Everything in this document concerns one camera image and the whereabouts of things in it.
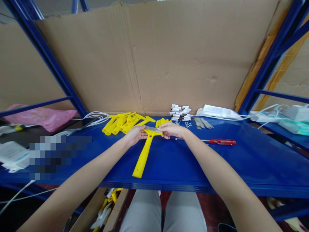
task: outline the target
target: yellow scraper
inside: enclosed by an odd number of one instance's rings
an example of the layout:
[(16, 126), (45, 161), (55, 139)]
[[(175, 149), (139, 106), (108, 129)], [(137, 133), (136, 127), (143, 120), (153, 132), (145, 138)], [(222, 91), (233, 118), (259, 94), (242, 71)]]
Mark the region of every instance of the yellow scraper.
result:
[(138, 158), (138, 161), (136, 163), (134, 172), (132, 174), (132, 176), (134, 176), (136, 178), (142, 178), (153, 137), (156, 136), (156, 135), (162, 135), (162, 132), (159, 131), (157, 128), (154, 128), (154, 127), (146, 126), (144, 128), (144, 131), (148, 134), (148, 137), (147, 137), (146, 143), (144, 145), (144, 148), (143, 148), (141, 154), (139, 155), (139, 158)]

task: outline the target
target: floor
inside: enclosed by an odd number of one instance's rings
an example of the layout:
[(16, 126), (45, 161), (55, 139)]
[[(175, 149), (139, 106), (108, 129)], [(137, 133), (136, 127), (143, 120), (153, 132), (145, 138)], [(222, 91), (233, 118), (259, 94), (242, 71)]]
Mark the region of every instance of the floor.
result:
[[(117, 222), (116, 228), (121, 226), (121, 221), (125, 215), (126, 210), (129, 208), (130, 203), (135, 194), (135, 190), (131, 189), (128, 193), (127, 199), (124, 203), (124, 207), (122, 209), (121, 214), (119, 215), (119, 220)], [(162, 191), (161, 192), (161, 205), (162, 209), (165, 210), (168, 198), (170, 196), (170, 191)], [(208, 232), (218, 232), (217, 226), (219, 223), (226, 223), (229, 225), (233, 225), (232, 217), (225, 206), (222, 199), (216, 194), (208, 194), (208, 193), (197, 193), (197, 197), (200, 200), (200, 204), (203, 210), (203, 214), (206, 220), (207, 230)], [(265, 198), (259, 197), (264, 206), (268, 208)], [(278, 225), (281, 227), (283, 232), (295, 232), (292, 230), (289, 225), (285, 222), (279, 222)]]

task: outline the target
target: pink plastic bag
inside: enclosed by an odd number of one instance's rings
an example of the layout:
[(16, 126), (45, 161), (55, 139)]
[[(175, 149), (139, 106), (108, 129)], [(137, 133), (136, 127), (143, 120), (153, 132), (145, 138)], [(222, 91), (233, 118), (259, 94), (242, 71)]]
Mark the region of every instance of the pink plastic bag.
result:
[[(27, 105), (14, 104), (7, 110), (24, 107)], [(18, 123), (23, 125), (40, 125), (48, 132), (54, 132), (57, 128), (66, 124), (77, 114), (76, 110), (52, 110), (48, 108), (39, 107), (36, 109), (24, 111), (4, 117), (10, 123)]]

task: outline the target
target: stacked white packaging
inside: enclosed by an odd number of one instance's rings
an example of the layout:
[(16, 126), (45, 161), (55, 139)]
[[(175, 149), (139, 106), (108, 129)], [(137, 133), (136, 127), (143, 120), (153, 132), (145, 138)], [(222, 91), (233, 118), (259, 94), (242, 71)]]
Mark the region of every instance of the stacked white packaging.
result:
[(191, 109), (189, 106), (182, 106), (172, 104), (170, 115), (172, 121), (191, 121), (192, 114), (189, 114)]

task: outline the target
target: hand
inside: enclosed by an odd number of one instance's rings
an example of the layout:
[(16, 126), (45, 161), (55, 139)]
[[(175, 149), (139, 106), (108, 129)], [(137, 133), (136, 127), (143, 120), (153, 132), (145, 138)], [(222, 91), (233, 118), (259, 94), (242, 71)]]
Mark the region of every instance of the hand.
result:
[(134, 126), (131, 130), (123, 137), (123, 139), (129, 144), (129, 146), (135, 145), (141, 139), (146, 139), (148, 134), (143, 130), (145, 125)]
[(175, 123), (172, 122), (164, 123), (158, 128), (158, 130), (163, 131), (163, 134), (161, 136), (164, 137), (165, 139), (170, 139), (171, 136), (182, 138), (183, 134), (186, 131), (188, 131), (187, 128), (176, 125)]

